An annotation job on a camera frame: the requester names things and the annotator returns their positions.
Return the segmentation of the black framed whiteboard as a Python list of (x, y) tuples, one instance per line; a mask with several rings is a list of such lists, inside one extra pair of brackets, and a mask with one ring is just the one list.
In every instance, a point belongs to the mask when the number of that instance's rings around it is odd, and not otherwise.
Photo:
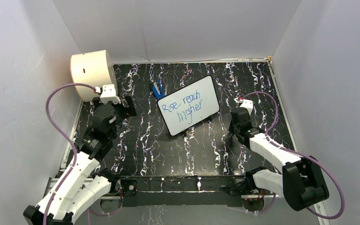
[(157, 105), (171, 136), (220, 111), (215, 80), (210, 75), (159, 99)]

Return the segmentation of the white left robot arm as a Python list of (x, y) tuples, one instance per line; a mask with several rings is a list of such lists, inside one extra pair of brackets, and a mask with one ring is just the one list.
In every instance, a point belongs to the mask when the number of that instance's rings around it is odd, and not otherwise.
[(127, 106), (93, 101), (91, 124), (75, 147), (70, 165), (36, 206), (29, 205), (24, 210), (29, 225), (73, 225), (96, 200), (120, 192), (120, 176), (108, 169), (97, 173), (86, 187), (81, 186), (113, 147), (123, 120), (137, 115), (132, 98), (124, 99)]

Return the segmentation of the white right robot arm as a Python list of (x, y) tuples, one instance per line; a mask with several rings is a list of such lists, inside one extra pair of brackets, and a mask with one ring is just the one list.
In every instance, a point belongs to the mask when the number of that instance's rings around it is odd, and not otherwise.
[(245, 173), (245, 187), (251, 194), (262, 189), (284, 197), (288, 205), (300, 211), (329, 198), (329, 190), (321, 168), (310, 159), (297, 156), (266, 139), (262, 129), (253, 127), (246, 108), (231, 112), (229, 131), (238, 142), (268, 160), (278, 173), (258, 167)]

